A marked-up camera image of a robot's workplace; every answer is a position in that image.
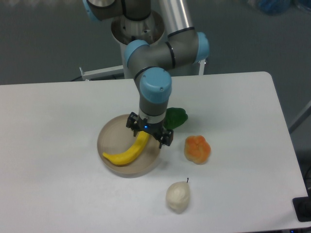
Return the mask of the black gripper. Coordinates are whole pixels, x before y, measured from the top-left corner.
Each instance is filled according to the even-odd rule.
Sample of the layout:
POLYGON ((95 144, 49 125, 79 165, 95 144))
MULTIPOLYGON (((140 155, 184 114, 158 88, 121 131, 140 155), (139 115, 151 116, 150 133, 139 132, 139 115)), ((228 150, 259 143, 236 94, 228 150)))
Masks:
POLYGON ((146 132, 152 135, 159 142, 159 148, 163 145, 170 146, 173 141, 173 130, 163 127, 164 117, 151 117, 142 119, 140 116, 131 112, 126 121, 126 127, 131 129, 133 136, 136 137, 138 132, 146 132))

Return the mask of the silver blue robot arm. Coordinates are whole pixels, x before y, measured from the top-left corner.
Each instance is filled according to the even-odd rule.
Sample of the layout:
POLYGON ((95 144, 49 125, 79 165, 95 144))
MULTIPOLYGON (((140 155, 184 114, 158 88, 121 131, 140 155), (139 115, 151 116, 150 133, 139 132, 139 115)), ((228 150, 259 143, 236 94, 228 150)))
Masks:
POLYGON ((173 130, 164 125, 172 92, 169 70, 205 60, 210 49, 206 35, 195 30, 185 0, 161 0, 159 6, 160 15, 149 0, 84 1, 91 19, 113 19, 111 31, 125 45, 123 66, 140 96, 139 113, 129 115, 127 128, 169 146, 173 130))

